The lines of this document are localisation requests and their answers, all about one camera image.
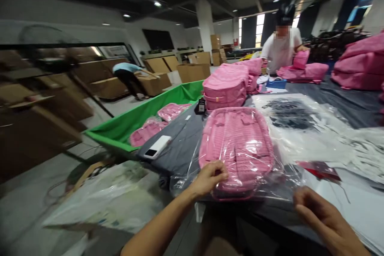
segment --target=light blue shirt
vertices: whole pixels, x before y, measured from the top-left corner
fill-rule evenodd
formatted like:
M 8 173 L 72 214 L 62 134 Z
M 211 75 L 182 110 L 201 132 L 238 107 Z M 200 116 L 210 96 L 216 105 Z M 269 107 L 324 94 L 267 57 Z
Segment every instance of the light blue shirt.
M 137 70 L 143 70 L 143 68 L 141 68 L 135 64 L 126 63 L 126 62 L 116 64 L 115 66 L 113 66 L 112 70 L 113 70 L 113 72 L 116 72 L 119 69 L 127 70 L 127 71 L 132 72 L 132 73 L 136 72 Z

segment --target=black cap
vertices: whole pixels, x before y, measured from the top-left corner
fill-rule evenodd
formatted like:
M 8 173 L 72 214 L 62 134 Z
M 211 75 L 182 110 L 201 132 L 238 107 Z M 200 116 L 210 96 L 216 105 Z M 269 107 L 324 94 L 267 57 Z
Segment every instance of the black cap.
M 292 25 L 293 19 L 295 18 L 296 8 L 295 5 L 287 5 L 283 3 L 279 10 L 276 12 L 276 25 L 277 26 L 288 26 Z

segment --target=white power bank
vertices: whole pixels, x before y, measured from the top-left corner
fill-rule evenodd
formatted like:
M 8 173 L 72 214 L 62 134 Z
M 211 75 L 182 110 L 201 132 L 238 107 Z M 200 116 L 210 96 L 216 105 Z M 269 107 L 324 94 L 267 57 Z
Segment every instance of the white power bank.
M 144 153 L 144 157 L 148 159 L 156 159 L 160 153 L 171 142 L 170 136 L 161 136 L 148 150 Z

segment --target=black pants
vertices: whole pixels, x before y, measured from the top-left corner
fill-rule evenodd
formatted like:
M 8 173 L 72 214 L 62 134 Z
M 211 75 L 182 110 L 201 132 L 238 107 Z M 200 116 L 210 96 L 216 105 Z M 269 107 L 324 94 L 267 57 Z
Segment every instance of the black pants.
M 116 70 L 114 72 L 114 75 L 117 78 L 119 78 L 119 80 L 121 82 L 123 82 L 125 84 L 125 86 L 127 86 L 129 92 L 131 92 L 131 94 L 133 96 L 135 96 L 135 98 L 137 98 L 137 93 L 138 92 L 139 93 L 141 92 L 145 96 L 148 96 L 145 88 L 140 83 L 140 81 L 136 78 L 135 74 L 133 74 L 132 72 L 129 72 L 129 71 L 124 70 L 124 69 L 119 69 L 119 70 Z M 139 88 L 140 91 L 136 91 L 133 84 L 136 84 L 136 87 Z

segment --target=gray table cover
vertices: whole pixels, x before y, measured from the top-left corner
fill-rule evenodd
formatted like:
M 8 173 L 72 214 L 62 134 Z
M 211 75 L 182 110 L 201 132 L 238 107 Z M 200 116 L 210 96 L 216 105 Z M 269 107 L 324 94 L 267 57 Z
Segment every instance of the gray table cover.
M 379 111 L 383 108 L 383 105 L 378 99 L 380 92 L 343 90 L 332 82 L 329 76 L 320 85 L 288 83 L 286 90 L 289 93 L 307 95 L 320 104 L 330 104 L 337 108 L 338 112 L 356 129 L 379 126 L 382 120 L 382 114 Z M 250 97 L 247 98 L 244 106 L 254 106 Z M 195 115 L 194 106 L 192 106 L 160 133 L 148 140 L 138 151 L 137 156 L 141 160 L 148 162 L 143 154 L 160 136 L 169 135 L 172 136 L 172 143 L 162 152 L 159 158 L 151 161 L 150 164 L 164 175 L 173 177 L 185 176 L 188 171 L 198 171 L 198 162 L 191 162 L 191 159 L 198 156 L 199 141 L 205 118 L 206 116 Z M 262 202 L 252 202 L 238 206 L 239 209 L 245 209 L 255 217 L 266 217 L 291 231 L 320 243 L 316 234 L 302 225 L 293 210 L 292 203 L 289 201 L 265 199 Z

